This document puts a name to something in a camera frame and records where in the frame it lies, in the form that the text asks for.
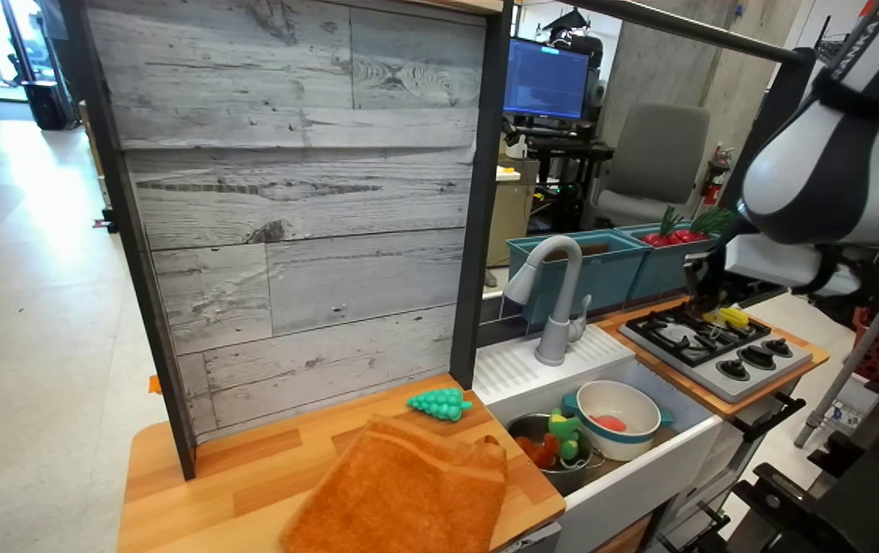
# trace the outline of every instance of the white bowl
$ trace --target white bowl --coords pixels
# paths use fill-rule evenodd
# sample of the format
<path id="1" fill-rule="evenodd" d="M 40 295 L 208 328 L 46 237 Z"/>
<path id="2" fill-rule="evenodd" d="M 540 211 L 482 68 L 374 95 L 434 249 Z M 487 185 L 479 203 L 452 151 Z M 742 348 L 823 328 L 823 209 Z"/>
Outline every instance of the white bowl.
<path id="1" fill-rule="evenodd" d="M 644 392 L 622 382 L 587 382 L 579 391 L 566 396 L 565 405 L 579 414 L 590 440 L 614 461 L 631 461 L 645 454 L 657 429 L 672 422 L 670 412 L 658 409 Z M 626 431 L 604 428 L 593 421 L 594 416 L 615 416 L 626 424 Z"/>

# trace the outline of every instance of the computer monitor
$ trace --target computer monitor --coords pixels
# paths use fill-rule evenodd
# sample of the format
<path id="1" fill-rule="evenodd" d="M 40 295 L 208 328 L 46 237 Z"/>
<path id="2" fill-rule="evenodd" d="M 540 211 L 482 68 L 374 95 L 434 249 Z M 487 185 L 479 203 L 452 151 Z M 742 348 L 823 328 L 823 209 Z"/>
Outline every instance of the computer monitor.
<path id="1" fill-rule="evenodd" d="M 581 119 L 590 56 L 538 42 L 511 39 L 504 111 Z"/>

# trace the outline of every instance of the teal plastic bin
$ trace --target teal plastic bin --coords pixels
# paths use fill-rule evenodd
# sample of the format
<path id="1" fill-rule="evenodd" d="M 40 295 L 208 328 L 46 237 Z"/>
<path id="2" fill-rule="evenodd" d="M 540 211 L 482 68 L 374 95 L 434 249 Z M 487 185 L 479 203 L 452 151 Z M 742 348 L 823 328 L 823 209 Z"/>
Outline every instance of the teal plastic bin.
<path id="1" fill-rule="evenodd" d="M 583 269 L 579 273 L 579 286 L 576 287 L 576 298 L 570 307 L 571 314 L 577 314 L 582 308 L 583 297 L 586 294 L 593 294 L 590 310 L 623 304 L 626 295 L 630 292 L 633 278 L 638 273 L 643 254 L 649 246 L 615 230 L 573 232 L 567 236 L 571 236 L 583 248 L 600 243 L 608 244 L 610 247 L 608 252 L 583 256 Z M 507 241 L 511 252 L 511 265 L 508 269 L 511 277 L 515 276 L 534 246 L 545 238 L 548 236 L 515 238 Z M 568 260 L 559 259 L 541 264 L 538 276 L 534 280 L 531 297 L 527 305 L 524 305 L 524 319 L 527 322 L 537 325 L 548 320 L 548 316 L 555 308 L 559 288 L 562 287 L 566 263 Z"/>
<path id="2" fill-rule="evenodd" d="M 692 221 L 684 221 L 684 223 L 676 225 L 675 230 L 685 230 L 691 224 Z M 712 248 L 712 243 L 715 241 L 713 237 L 699 242 L 654 248 L 638 240 L 647 234 L 657 232 L 658 228 L 660 228 L 660 224 L 617 227 L 618 231 L 633 238 L 633 241 L 646 248 L 643 262 L 640 263 L 638 272 L 636 272 L 636 279 L 633 279 L 630 294 L 626 297 L 629 300 L 668 293 L 668 291 L 684 287 L 686 285 L 685 270 L 682 268 L 682 264 L 685 263 L 685 255 L 706 251 Z"/>

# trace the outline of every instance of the fire extinguisher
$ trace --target fire extinguisher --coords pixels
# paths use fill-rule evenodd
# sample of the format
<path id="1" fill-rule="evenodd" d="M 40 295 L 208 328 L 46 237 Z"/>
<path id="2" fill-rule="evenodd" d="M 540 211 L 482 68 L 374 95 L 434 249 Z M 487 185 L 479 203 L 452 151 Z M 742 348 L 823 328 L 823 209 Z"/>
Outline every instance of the fire extinguisher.
<path id="1" fill-rule="evenodd" d="M 731 147 L 723 148 L 721 141 L 715 145 L 712 159 L 709 160 L 709 171 L 706 172 L 706 182 L 702 185 L 702 203 L 706 206 L 719 202 L 722 187 L 733 168 L 732 151 Z"/>

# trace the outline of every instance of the faucet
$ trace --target faucet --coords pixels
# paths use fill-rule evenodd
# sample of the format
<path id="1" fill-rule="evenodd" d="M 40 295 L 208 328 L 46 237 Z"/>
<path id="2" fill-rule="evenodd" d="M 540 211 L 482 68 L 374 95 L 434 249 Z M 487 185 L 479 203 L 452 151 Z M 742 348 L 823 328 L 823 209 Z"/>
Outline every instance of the faucet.
<path id="1" fill-rule="evenodd" d="M 534 358 L 545 365 L 558 367 L 565 361 L 566 343 L 576 342 L 586 332 L 586 311 L 593 301 L 593 295 L 586 294 L 583 298 L 583 312 L 575 321 L 569 320 L 569 312 L 572 310 L 572 302 L 576 297 L 576 284 L 579 283 L 579 270 L 583 266 L 583 249 L 570 236 L 556 234 L 549 236 L 535 246 L 524 260 L 524 265 L 515 273 L 504 286 L 504 297 L 515 303 L 524 305 L 531 295 L 534 287 L 534 277 L 538 274 L 538 267 L 555 250 L 562 250 L 569 258 L 565 267 L 565 277 L 562 279 L 562 288 L 559 297 L 555 301 L 555 309 L 552 310 L 545 330 L 541 333 L 541 341 L 534 350 Z"/>

